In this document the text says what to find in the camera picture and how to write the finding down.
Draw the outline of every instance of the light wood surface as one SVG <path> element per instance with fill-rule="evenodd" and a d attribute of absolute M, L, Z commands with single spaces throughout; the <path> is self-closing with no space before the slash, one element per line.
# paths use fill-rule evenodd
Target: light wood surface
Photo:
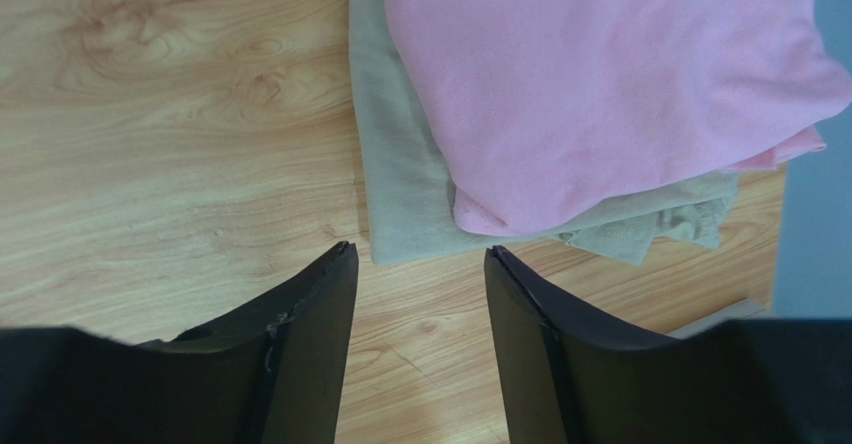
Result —
<path fill-rule="evenodd" d="M 0 326 L 168 339 L 350 240 L 337 441 L 508 442 L 482 252 L 369 262 L 346 38 L 347 0 L 0 0 Z M 768 301 L 783 177 L 745 178 L 719 251 L 510 248 L 672 330 Z"/>

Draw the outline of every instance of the wooden floor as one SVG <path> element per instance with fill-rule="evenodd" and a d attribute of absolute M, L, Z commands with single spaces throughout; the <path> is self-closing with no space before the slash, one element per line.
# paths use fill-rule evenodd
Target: wooden floor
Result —
<path fill-rule="evenodd" d="M 347 0 L 0 0 L 0 326 L 171 338 L 350 240 L 337 442 L 508 442 L 483 253 L 370 263 L 346 39 Z M 511 249 L 668 331 L 768 301 L 783 182 L 745 179 L 716 252 Z"/>

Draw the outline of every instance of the stack of folded clothes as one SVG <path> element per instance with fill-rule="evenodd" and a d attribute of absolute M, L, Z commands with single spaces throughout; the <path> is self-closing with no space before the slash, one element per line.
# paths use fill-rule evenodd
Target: stack of folded clothes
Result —
<path fill-rule="evenodd" d="M 706 248 L 852 101 L 814 0 L 350 0 L 373 260 Z"/>

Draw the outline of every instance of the towel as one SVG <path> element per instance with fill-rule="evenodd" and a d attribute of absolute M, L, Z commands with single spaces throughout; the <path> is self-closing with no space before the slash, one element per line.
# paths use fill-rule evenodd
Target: towel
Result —
<path fill-rule="evenodd" d="M 385 0 L 469 232 L 823 148 L 852 101 L 814 0 Z"/>
<path fill-rule="evenodd" d="M 657 236 L 718 246 L 719 224 L 736 197 L 736 174 L 608 199 L 543 233 L 492 237 L 461 230 L 451 213 L 455 186 L 391 40 L 383 0 L 350 0 L 350 56 L 376 264 L 540 237 L 632 264 L 642 262 Z"/>

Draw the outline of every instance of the blue wall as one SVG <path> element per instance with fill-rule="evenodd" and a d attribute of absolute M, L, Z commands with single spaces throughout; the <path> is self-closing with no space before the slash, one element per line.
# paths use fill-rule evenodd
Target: blue wall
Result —
<path fill-rule="evenodd" d="M 817 0 L 826 49 L 852 70 L 852 0 Z M 790 163 L 773 311 L 852 318 L 852 108 L 817 126 L 828 150 Z"/>

